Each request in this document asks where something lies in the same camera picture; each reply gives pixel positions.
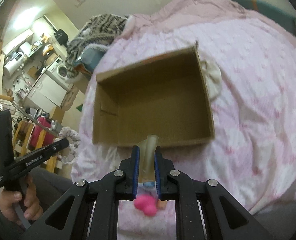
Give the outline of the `person's left hand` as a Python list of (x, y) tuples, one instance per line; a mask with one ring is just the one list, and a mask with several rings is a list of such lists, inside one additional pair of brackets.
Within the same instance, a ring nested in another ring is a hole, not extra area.
[[(40, 201), (36, 196), (36, 186), (33, 183), (33, 178), (30, 174), (26, 177), (27, 191), (23, 204), (26, 207), (24, 217), (27, 220), (37, 220), (43, 214), (43, 209), (40, 206)], [(21, 202), (22, 194), (19, 191), (3, 190), (0, 195), (0, 210), (6, 219), (11, 222), (21, 225), (22, 222), (15, 212), (14, 204)]]

